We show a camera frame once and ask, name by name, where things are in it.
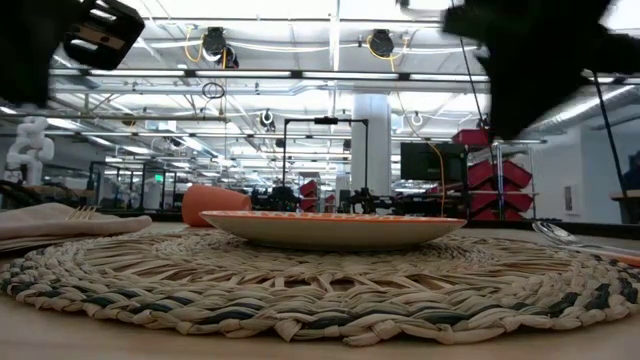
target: monitor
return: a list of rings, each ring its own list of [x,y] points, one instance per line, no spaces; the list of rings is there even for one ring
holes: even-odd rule
[[[442,156],[445,181],[462,181],[467,161],[464,145],[434,145]],[[400,178],[402,180],[440,181],[440,158],[429,144],[400,144]]]

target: column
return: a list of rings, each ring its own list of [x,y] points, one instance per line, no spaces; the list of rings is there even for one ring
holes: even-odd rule
[[[375,195],[391,193],[391,107],[386,94],[354,94],[352,119],[369,120],[368,187]],[[354,123],[351,132],[351,189],[365,182],[366,127]]]

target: fork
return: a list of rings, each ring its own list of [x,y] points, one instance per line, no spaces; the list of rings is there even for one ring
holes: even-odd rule
[[[78,206],[71,215],[67,216],[67,221],[70,220],[91,220],[93,214],[95,214],[97,206]]]
[[[594,255],[602,255],[608,258],[620,260],[629,265],[640,266],[640,251],[628,250],[614,246],[585,244],[564,229],[549,223],[535,222],[533,223],[533,229],[537,233],[544,235],[550,243],[558,247]]]

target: desk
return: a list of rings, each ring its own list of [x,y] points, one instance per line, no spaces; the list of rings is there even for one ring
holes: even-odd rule
[[[149,231],[171,231],[182,224],[158,223]],[[463,229],[461,235],[539,240],[532,232]],[[586,243],[640,248],[640,242],[603,238]],[[224,336],[182,336],[175,331],[149,330],[115,321],[97,321],[84,315],[38,311],[32,306],[0,296],[0,347],[3,360],[68,359],[474,359],[474,360],[602,360],[633,359],[638,346],[640,314],[613,323],[575,331],[516,332],[472,344],[447,346],[415,339],[394,339],[373,347],[354,349],[340,341],[285,343],[280,338],[258,336],[228,339]]]
[[[631,207],[631,214],[629,214],[628,207],[625,206],[622,193],[609,194],[609,198],[620,205],[620,217],[623,224],[640,224],[640,190],[628,190],[627,197],[629,198],[628,205]]]

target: woven placemat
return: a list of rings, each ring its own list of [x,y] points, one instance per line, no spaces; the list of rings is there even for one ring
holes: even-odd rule
[[[372,345],[400,334],[471,343],[638,310],[640,272],[531,243],[449,235],[388,253],[263,248],[222,232],[70,242],[0,272],[3,293],[182,334],[259,333]]]

